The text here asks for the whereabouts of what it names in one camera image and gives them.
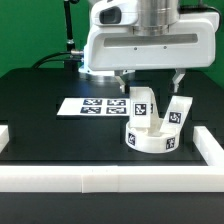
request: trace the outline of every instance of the white border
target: white border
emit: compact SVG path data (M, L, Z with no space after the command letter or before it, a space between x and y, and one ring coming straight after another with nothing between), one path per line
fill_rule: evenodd
M0 192L224 192L221 146L205 127L194 141L213 166L1 166ZM218 148L206 154L208 145Z

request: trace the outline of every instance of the green backdrop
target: green backdrop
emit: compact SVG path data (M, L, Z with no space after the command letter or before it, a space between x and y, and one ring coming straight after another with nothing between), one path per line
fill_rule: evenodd
M197 0L181 0L197 4ZM223 0L204 0L224 15ZM88 2L71 5L73 31L83 48L89 30ZM224 25L217 32L216 61L203 71L224 87ZM66 49L63 0L0 0L0 77L7 71L30 67L38 59Z

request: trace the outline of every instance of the sticker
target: sticker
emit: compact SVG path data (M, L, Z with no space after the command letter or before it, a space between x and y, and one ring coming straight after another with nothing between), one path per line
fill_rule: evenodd
M83 105L93 105L93 106L95 106L95 105L102 105L102 103L103 103L103 100L101 100L101 99L85 99L84 100L84 102L83 102Z
M180 124L181 122L181 113L170 112L169 123Z
M101 107L82 107L81 114L100 114Z
M145 116L147 115L147 104L134 104L135 106L135 116Z
M175 138L167 139L166 141L166 149L172 149L175 146Z
M107 100L108 106L125 106L126 100Z
M127 110L125 107L108 107L107 114L126 114Z
M135 135L128 133L128 143L135 146L136 137Z

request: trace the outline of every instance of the black table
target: black table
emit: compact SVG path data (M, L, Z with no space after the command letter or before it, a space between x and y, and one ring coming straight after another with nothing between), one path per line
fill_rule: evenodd
M150 86L161 117L173 71L138 72L132 86ZM127 117L57 117L65 97L121 98L117 83L80 80L62 69L17 69L0 79L0 124L10 143L1 165L206 165L192 143L194 126L206 126L224 144L224 91L203 73L190 71L178 95L193 105L180 146L145 154L124 141ZM221 193L0 194L1 223L222 223Z

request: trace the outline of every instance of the white robot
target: white robot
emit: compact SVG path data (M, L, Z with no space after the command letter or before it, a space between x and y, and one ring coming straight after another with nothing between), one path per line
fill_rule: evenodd
M177 92L186 68L208 67L215 60L215 32L220 22L217 12L180 13L179 3L97 2L91 11L84 70L93 76L114 76L124 91L121 75L126 71L176 69L172 81ZM165 118L161 119L152 89L131 87L126 143L148 153L176 149L191 104L191 97L173 96Z

